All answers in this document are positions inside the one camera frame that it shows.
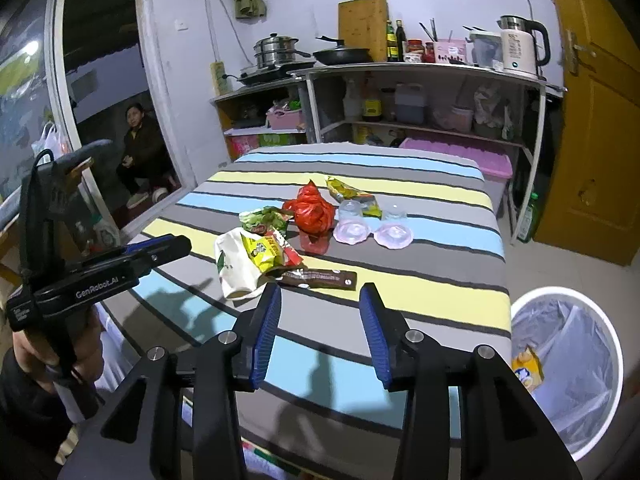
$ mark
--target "tiled floor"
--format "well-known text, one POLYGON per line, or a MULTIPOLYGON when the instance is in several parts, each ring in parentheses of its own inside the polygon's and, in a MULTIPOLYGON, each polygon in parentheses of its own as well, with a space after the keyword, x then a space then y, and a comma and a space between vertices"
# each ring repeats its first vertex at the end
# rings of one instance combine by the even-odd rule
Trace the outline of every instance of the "tiled floor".
POLYGON ((509 244, 509 220, 498 220, 507 262, 511 301, 548 285, 567 286, 591 298, 618 333, 628 376, 640 363, 640 260, 629 267, 530 241, 509 244))

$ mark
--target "blue stripe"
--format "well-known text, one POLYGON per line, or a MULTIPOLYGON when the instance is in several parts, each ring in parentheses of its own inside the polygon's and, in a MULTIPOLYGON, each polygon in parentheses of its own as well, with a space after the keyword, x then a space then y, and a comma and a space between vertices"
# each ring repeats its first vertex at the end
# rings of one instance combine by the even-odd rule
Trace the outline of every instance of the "blue stripe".
MULTIPOLYGON (((133 289, 160 314, 199 342, 230 330, 236 318, 152 271, 133 289)), ((373 367, 276 336, 265 379, 291 395, 336 412, 402 428, 404 392, 388 393, 373 367)), ((460 438, 458 390, 449 388, 452 438, 460 438)))
MULTIPOLYGON (((216 209, 218 211, 235 214, 268 205, 281 207, 283 203, 283 200, 263 200, 243 196, 203 193, 189 193, 178 201, 178 204, 182 205, 216 209)), ((372 232, 380 227, 380 220, 377 218, 365 218, 365 220, 371 227, 372 232)), ((453 247, 468 247, 481 251, 489 251, 504 257, 502 239, 495 231, 469 225, 441 222, 429 218, 409 217, 406 220, 406 224, 411 228, 411 231, 414 232, 414 238, 417 240, 430 240, 431 242, 453 247)))
MULTIPOLYGON (((347 153, 248 153, 237 162, 338 162, 372 168, 404 168, 406 170, 439 171, 453 175, 482 178, 482 172, 472 166, 459 166, 443 160, 412 156, 349 155, 347 153)), ((383 178, 384 174, 371 175, 383 178)))

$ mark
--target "yellow snack bag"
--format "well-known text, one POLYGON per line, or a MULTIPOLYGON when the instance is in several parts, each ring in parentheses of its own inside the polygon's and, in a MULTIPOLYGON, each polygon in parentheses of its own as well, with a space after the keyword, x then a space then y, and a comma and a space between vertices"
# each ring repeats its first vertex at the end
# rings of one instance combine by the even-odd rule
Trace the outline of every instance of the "yellow snack bag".
POLYGON ((261 273, 282 264, 282 250, 273 236, 263 236, 257 240, 242 236, 242 244, 249 258, 261 273))
POLYGON ((520 352, 516 358, 511 361, 511 369, 529 393, 540 386, 542 381, 545 380, 540 359, 538 359, 538 356, 530 346, 527 346, 524 352, 520 352))
POLYGON ((378 201, 371 193, 355 189, 332 176, 327 177, 326 186, 329 194, 338 202, 342 202, 343 200, 360 202, 364 216, 375 216, 377 218, 382 216, 382 210, 378 205, 378 201))

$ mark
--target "yellow door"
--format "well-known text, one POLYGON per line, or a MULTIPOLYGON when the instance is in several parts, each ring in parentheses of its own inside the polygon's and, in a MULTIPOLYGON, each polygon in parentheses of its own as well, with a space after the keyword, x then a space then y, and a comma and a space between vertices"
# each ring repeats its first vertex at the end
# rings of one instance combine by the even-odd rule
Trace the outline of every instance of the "yellow door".
POLYGON ((640 50, 607 0, 555 0, 564 130, 535 239, 626 265, 640 246, 640 50))

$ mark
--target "dark jacket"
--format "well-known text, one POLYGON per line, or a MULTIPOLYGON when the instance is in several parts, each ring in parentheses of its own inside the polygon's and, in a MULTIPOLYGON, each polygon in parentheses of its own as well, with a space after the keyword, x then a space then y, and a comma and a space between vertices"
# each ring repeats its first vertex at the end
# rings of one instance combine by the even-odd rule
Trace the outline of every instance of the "dark jacket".
POLYGON ((53 480, 71 429, 64 404, 43 390, 7 351, 0 372, 0 480, 53 480))
POLYGON ((124 153, 122 158, 129 155, 133 158, 133 165, 138 166, 151 160, 164 150, 164 138, 158 121, 145 115, 139 129, 129 130, 124 137, 124 153))

